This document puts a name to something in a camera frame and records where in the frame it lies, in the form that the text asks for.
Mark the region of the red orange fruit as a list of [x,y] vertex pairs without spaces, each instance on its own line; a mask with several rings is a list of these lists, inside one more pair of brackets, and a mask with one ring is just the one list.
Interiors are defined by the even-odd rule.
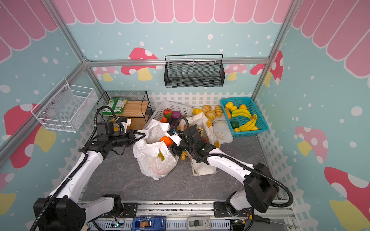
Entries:
[[164,136],[160,139],[160,142],[164,142],[166,146],[173,145],[173,140],[170,137]]

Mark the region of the white canvas tote bag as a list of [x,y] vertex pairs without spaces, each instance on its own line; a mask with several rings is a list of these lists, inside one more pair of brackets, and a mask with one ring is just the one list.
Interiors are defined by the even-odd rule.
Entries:
[[[191,126],[197,125],[198,131],[207,143],[213,144],[217,148],[221,147],[218,138],[214,134],[212,122],[203,113],[197,114],[192,117],[187,117],[187,120]],[[216,167],[209,166],[205,163],[196,163],[189,152],[183,151],[181,154],[181,158],[185,159],[185,156],[190,158],[193,176],[196,177],[216,173]]]

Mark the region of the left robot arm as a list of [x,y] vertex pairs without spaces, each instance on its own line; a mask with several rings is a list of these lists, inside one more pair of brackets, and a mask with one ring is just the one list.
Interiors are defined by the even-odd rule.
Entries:
[[114,122],[98,121],[97,117],[103,109],[112,111],[109,106],[98,108],[94,116],[94,129],[75,166],[47,197],[39,198],[34,206],[36,219],[30,230],[34,231],[79,231],[88,222],[95,222],[102,215],[114,218],[121,216],[124,206],[117,194],[103,195],[99,199],[79,206],[79,197],[94,171],[116,147],[130,147],[146,134],[132,129],[126,130],[122,118],[113,114],[114,122],[119,130],[114,131]]

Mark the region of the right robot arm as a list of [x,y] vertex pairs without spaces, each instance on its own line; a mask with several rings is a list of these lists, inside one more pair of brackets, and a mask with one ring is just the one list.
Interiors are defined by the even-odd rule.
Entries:
[[166,135],[173,141],[170,151],[175,156],[186,151],[197,163],[216,167],[243,184],[244,189],[233,192],[225,202],[229,215],[236,216],[247,208],[266,213],[270,207],[287,208],[293,204],[292,192],[272,177],[267,166],[244,163],[205,142],[197,126],[191,126],[186,118],[177,119]]

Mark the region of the green avocado fruit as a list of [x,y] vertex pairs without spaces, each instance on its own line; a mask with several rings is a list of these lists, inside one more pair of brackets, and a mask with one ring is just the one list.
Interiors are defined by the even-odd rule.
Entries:
[[240,127],[240,124],[238,121],[230,121],[230,124],[233,130]]

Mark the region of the white plastic grocery bag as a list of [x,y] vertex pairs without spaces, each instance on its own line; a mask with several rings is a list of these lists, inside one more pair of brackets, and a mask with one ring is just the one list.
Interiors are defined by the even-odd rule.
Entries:
[[156,181],[167,176],[179,159],[171,154],[169,146],[160,142],[162,137],[169,137],[167,133],[169,129],[168,123],[152,119],[146,129],[139,130],[146,134],[144,139],[133,145],[134,157],[138,161],[141,172]]

